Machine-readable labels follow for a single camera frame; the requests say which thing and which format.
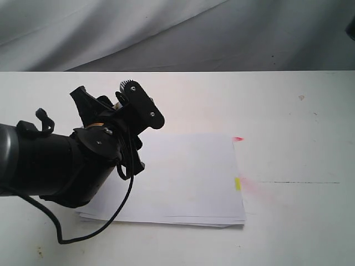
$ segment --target white tabletop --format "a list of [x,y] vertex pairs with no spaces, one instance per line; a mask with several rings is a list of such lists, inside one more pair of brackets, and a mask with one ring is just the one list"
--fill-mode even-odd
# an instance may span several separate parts
[[[69,92],[85,85],[113,100],[124,79],[154,98],[163,132],[245,138],[235,146],[245,226],[116,223],[93,239],[59,245],[43,213],[3,197],[0,265],[355,264],[355,71],[0,73],[0,122],[39,126],[34,112],[42,107],[55,132],[68,135],[80,125]],[[46,205],[62,221],[64,238],[100,226]]]

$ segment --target black cable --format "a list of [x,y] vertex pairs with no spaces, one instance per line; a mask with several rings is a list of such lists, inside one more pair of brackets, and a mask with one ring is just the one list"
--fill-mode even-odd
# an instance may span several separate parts
[[7,185],[3,185],[3,184],[0,184],[0,188],[4,189],[4,190],[7,190],[11,193],[13,193],[14,195],[20,197],[21,199],[27,201],[28,203],[32,204],[33,206],[35,206],[36,208],[38,208],[39,210],[41,210],[42,212],[44,212],[44,214],[46,214],[51,220],[52,222],[54,223],[54,226],[55,226],[55,229],[57,230],[57,239],[58,239],[58,243],[59,244],[71,244],[71,243],[75,243],[75,242],[80,242],[80,241],[83,241],[83,240],[87,240],[91,237],[95,237],[97,236],[99,233],[101,233],[103,230],[105,230],[114,220],[115,218],[117,217],[117,215],[119,214],[119,212],[122,210],[123,206],[125,205],[128,197],[129,197],[129,194],[132,190],[132,186],[133,186],[133,173],[134,173],[134,158],[133,158],[133,150],[132,150],[132,140],[131,140],[131,136],[130,136],[130,132],[128,130],[128,143],[129,143],[129,148],[130,150],[128,151],[128,149],[126,148],[126,146],[124,146],[124,152],[129,152],[130,153],[130,170],[129,171],[129,175],[130,175],[130,181],[129,181],[129,186],[128,186],[128,189],[127,189],[127,193],[125,195],[125,197],[123,198],[120,206],[118,207],[118,209],[115,211],[115,213],[112,215],[112,217],[110,218],[110,220],[108,220],[106,222],[106,224],[104,224],[100,229],[96,230],[95,232],[87,235],[87,236],[83,236],[83,237],[76,237],[76,238],[72,238],[72,239],[63,239],[63,235],[62,235],[62,226],[60,225],[60,221],[57,219],[57,217],[54,215],[54,213],[48,209],[45,205],[39,203],[38,201],[36,201],[35,199],[31,198],[29,195],[17,190],[17,189],[14,189],[14,188],[11,188]]

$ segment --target white paper sheet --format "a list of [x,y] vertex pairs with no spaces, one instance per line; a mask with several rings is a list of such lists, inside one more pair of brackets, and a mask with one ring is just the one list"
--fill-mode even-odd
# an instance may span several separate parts
[[[230,137],[219,134],[144,134],[145,170],[116,221],[241,224],[245,213],[236,190],[236,159]],[[107,220],[128,187],[113,172],[93,200],[78,208],[84,218]]]

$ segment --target red mark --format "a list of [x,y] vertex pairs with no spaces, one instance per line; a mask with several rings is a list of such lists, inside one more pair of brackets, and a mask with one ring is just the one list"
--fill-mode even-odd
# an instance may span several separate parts
[[233,141],[242,141],[244,140],[243,137],[233,137]]

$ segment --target robotic arm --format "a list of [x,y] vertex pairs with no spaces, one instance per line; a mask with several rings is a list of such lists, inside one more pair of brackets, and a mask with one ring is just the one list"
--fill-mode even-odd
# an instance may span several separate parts
[[[133,80],[120,84],[116,104],[107,96],[92,97],[83,86],[70,95],[83,122],[83,128],[70,136],[53,134],[54,122],[43,109],[36,112],[42,131],[26,121],[16,127],[0,124],[0,196],[20,196],[41,209],[54,222],[60,244],[96,236],[114,220],[128,198],[133,177],[144,170],[138,135],[147,127],[164,125],[153,100]],[[91,235],[63,240],[55,215],[30,197],[39,195],[69,208],[83,206],[115,167],[122,179],[130,179],[128,192],[112,218]]]

